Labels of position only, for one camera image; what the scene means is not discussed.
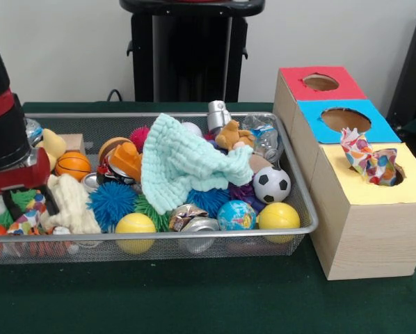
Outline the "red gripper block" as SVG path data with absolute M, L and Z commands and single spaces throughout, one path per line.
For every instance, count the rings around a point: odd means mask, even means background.
M 21 207 L 13 200 L 13 194 L 20 196 L 21 192 L 4 192 L 7 190 L 36 189 L 40 187 L 40 192 L 45 197 L 49 215 L 57 215 L 60 210 L 53 193 L 47 186 L 47 180 L 51 172 L 48 154 L 44 148 L 33 148 L 26 162 L 28 163 L 27 166 L 20 164 L 14 168 L 0 170 L 0 193 L 3 192 L 3 202 L 10 212 L 13 222 L 23 215 Z

